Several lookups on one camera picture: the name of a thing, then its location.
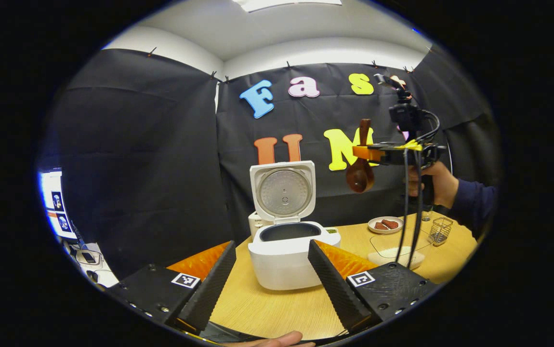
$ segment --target desk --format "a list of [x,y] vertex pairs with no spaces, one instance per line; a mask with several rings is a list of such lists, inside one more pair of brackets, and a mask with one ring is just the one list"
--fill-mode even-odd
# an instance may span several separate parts
[[[404,246],[409,246],[414,231],[416,214],[406,221]],[[422,222],[421,230],[429,231],[433,219],[442,217],[433,213],[431,221]],[[341,248],[367,259],[374,251],[369,239],[378,234],[367,229],[367,224],[337,227],[341,234]],[[379,237],[399,238],[400,233]],[[292,330],[303,333],[304,340],[336,336],[344,331],[323,286],[299,290],[273,291],[260,286],[253,272],[248,244],[251,237],[237,247],[237,262],[228,277],[224,290],[215,305],[211,321],[245,334],[275,338]],[[429,246],[425,260],[416,274],[441,283],[453,278],[476,247],[471,232],[453,222],[448,240],[440,246]]]

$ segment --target wire basket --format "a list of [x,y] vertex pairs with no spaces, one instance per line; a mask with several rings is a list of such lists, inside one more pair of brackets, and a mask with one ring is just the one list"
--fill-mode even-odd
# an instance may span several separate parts
[[429,231],[429,241],[433,242],[434,246],[439,246],[446,242],[452,226],[453,221],[446,217],[434,219],[431,230]]

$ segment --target blue letter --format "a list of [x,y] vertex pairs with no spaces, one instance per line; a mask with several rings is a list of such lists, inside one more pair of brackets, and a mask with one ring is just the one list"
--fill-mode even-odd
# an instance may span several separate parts
[[272,100],[273,94],[270,90],[268,90],[266,87],[270,87],[273,85],[268,80],[262,80],[259,83],[257,83],[255,86],[249,88],[248,90],[245,90],[244,92],[240,93],[239,98],[245,99],[249,105],[253,108],[253,118],[260,118],[261,116],[264,116],[267,114],[270,110],[275,108],[275,105],[269,104],[266,100]]

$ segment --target white appliance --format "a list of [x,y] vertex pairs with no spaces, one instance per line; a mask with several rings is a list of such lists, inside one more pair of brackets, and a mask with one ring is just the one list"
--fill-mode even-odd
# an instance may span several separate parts
[[313,239],[339,247],[341,235],[317,222],[301,222],[315,207],[315,166],[310,160],[254,165],[249,169],[253,204],[263,220],[273,222],[249,243],[253,271],[261,286],[292,290],[320,285],[307,259]]
[[262,228],[263,226],[272,226],[274,224],[273,222],[260,218],[260,216],[255,211],[253,211],[253,213],[249,215],[248,220],[251,240],[253,240],[253,238],[255,237],[255,233],[257,233],[260,228]]

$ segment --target white plate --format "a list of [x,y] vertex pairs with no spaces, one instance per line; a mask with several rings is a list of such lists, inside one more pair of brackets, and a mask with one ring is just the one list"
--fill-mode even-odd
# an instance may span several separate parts
[[[374,228],[374,226],[376,226],[376,223],[377,222],[382,222],[383,219],[390,220],[391,222],[398,222],[399,225],[398,225],[398,227],[396,227],[394,229],[389,229],[389,230],[379,230],[379,229]],[[392,233],[398,232],[399,230],[401,230],[403,228],[403,219],[400,219],[400,218],[397,218],[397,217],[378,217],[378,218],[374,218],[374,219],[370,220],[367,223],[367,227],[369,228],[369,230],[371,230],[371,231],[373,231],[374,233],[377,233],[377,234],[392,234]]]

